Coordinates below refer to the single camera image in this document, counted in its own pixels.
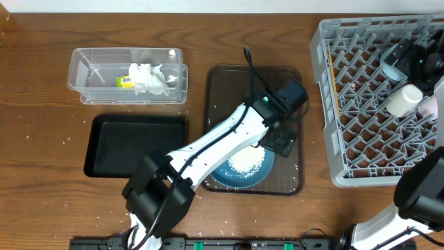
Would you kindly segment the light blue bowl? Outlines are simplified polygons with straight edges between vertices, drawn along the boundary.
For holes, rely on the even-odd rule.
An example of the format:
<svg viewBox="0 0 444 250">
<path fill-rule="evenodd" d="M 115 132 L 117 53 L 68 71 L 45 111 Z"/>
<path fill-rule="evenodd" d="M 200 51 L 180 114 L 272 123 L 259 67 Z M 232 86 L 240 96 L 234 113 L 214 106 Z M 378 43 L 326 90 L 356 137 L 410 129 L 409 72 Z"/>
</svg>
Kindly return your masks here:
<svg viewBox="0 0 444 250">
<path fill-rule="evenodd" d="M 389 54 L 395 49 L 393 45 L 390 49 L 387 49 L 380 58 L 380 65 L 382 66 L 382 71 L 384 74 L 393 81 L 406 81 L 407 76 L 403 74 L 398 68 L 388 65 L 385 60 L 388 58 Z"/>
</svg>

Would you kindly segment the pile of white rice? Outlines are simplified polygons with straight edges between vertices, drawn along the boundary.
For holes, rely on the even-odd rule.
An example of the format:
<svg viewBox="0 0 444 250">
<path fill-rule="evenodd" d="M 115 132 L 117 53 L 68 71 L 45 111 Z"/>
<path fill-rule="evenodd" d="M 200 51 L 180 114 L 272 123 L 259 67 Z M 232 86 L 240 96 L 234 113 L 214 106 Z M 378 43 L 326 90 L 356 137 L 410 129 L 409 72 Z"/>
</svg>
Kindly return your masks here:
<svg viewBox="0 0 444 250">
<path fill-rule="evenodd" d="M 265 150 L 261 147 L 246 147 L 228 159 L 229 168 L 242 178 L 254 175 L 265 159 Z"/>
</svg>

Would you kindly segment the white plastic cup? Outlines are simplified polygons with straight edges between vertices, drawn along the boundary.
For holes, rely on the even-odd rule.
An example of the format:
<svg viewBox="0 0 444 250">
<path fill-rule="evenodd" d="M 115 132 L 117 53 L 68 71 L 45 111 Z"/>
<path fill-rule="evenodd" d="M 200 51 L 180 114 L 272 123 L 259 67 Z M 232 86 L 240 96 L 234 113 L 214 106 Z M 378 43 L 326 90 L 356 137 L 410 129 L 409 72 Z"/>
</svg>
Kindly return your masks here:
<svg viewBox="0 0 444 250">
<path fill-rule="evenodd" d="M 408 84 L 389 96 L 386 109 L 395 117 L 405 117 L 415 109 L 422 98 L 422 91 L 415 85 Z"/>
</svg>

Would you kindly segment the pink plastic cup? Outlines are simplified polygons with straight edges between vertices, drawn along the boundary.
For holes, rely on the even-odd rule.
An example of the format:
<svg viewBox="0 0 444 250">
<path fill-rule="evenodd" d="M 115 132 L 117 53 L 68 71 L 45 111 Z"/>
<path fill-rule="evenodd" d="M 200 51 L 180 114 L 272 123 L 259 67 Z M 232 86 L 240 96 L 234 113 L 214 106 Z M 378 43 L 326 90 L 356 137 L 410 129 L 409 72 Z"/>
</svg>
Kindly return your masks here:
<svg viewBox="0 0 444 250">
<path fill-rule="evenodd" d="M 421 116 L 427 117 L 432 116 L 432 120 L 438 119 L 438 102 L 435 95 L 427 98 L 418 107 L 418 112 Z"/>
</svg>

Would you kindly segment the wooden chopstick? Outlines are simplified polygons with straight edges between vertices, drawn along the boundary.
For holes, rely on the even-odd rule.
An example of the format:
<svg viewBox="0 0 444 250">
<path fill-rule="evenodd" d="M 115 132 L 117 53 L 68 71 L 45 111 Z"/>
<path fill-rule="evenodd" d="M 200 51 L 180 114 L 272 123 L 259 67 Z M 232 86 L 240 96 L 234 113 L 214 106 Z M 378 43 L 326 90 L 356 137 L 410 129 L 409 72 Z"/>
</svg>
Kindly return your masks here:
<svg viewBox="0 0 444 250">
<path fill-rule="evenodd" d="M 331 53 L 330 47 L 327 48 L 327 52 L 328 52 L 328 57 L 329 57 L 330 74 L 331 74 L 331 78 L 332 78 L 332 88 L 333 88 L 333 92 L 334 92 L 334 101 L 335 101 L 335 104 L 336 104 L 336 109 L 337 109 L 338 117 L 340 117 L 341 116 L 341 111 L 340 111 L 340 108 L 339 108 L 338 93 L 337 93 L 337 90 L 336 90 L 336 79 L 335 79 L 335 75 L 334 75 L 334 65 L 333 65 L 332 53 Z"/>
</svg>

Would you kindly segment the dark blue plate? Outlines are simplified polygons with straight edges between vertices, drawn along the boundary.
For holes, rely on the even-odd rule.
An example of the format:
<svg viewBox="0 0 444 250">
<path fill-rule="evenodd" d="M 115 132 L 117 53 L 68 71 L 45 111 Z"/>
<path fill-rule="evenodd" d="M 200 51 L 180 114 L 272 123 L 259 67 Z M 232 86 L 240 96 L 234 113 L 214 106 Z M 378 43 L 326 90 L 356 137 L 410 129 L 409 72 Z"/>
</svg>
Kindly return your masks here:
<svg viewBox="0 0 444 250">
<path fill-rule="evenodd" d="M 228 160 L 226 160 L 217 169 L 215 169 L 210 174 L 210 176 L 215 181 L 219 182 L 222 185 L 227 186 L 228 188 L 249 188 L 254 185 L 257 185 L 268 176 L 275 162 L 275 153 L 269 151 L 268 149 L 265 149 L 262 146 L 257 146 L 257 147 L 261 147 L 265 150 L 265 159 L 264 162 L 262 163 L 262 166 L 254 175 L 249 176 L 247 178 L 240 177 L 240 175 L 235 174 L 229 168 Z"/>
</svg>

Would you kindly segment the white tissue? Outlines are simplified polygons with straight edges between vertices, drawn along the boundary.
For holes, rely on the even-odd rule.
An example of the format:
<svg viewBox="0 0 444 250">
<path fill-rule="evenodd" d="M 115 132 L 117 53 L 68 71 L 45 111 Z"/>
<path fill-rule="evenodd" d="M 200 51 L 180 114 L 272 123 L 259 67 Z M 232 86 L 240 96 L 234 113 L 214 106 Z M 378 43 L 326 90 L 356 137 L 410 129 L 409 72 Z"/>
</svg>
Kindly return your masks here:
<svg viewBox="0 0 444 250">
<path fill-rule="evenodd" d="M 162 64 L 152 66 L 151 64 L 136 64 L 133 63 L 129 67 L 129 77 L 135 84 L 135 94 L 149 92 L 154 95 L 165 94 L 168 95 L 167 82 L 164 74 L 160 71 Z"/>
</svg>

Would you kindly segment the yellow snack wrapper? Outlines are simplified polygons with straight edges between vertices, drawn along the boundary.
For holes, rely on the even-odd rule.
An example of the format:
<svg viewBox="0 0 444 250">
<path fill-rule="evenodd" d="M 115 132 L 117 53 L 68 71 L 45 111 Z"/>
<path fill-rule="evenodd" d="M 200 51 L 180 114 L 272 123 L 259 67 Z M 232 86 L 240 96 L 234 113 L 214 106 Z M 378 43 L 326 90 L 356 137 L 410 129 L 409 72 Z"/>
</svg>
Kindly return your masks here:
<svg viewBox="0 0 444 250">
<path fill-rule="evenodd" d="M 135 82 L 129 76 L 120 76 L 116 78 L 116 85 L 118 88 L 133 88 Z"/>
</svg>

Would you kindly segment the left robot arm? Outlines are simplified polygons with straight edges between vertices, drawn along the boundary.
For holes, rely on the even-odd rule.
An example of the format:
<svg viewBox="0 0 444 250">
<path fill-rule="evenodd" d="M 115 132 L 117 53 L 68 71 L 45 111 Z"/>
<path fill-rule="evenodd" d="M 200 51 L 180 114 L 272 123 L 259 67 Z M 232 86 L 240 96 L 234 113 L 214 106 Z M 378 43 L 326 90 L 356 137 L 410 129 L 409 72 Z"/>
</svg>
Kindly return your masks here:
<svg viewBox="0 0 444 250">
<path fill-rule="evenodd" d="M 131 227 L 124 249 L 159 249 L 161 239 L 188 213 L 197 187 L 228 158 L 247 147 L 287 157 L 296 133 L 287 122 L 308 102 L 297 81 L 278 91 L 251 88 L 244 103 L 197 141 L 166 155 L 144 156 L 122 191 Z"/>
</svg>

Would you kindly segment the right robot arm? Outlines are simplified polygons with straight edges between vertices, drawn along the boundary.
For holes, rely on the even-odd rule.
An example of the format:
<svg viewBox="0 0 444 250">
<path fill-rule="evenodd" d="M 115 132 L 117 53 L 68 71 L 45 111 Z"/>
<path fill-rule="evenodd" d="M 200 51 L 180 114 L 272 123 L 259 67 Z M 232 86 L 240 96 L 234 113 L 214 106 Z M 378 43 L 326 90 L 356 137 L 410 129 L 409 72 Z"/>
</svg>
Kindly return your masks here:
<svg viewBox="0 0 444 250">
<path fill-rule="evenodd" d="M 390 95 L 386 107 L 395 117 L 415 109 L 443 121 L 443 32 L 423 47 L 403 40 L 382 56 L 389 78 L 408 80 L 408 85 Z M 416 235 L 441 246 L 429 236 L 443 230 L 443 134 L 434 150 L 403 174 L 395 188 L 393 203 L 367 222 L 344 233 L 337 249 L 391 249 Z"/>
</svg>

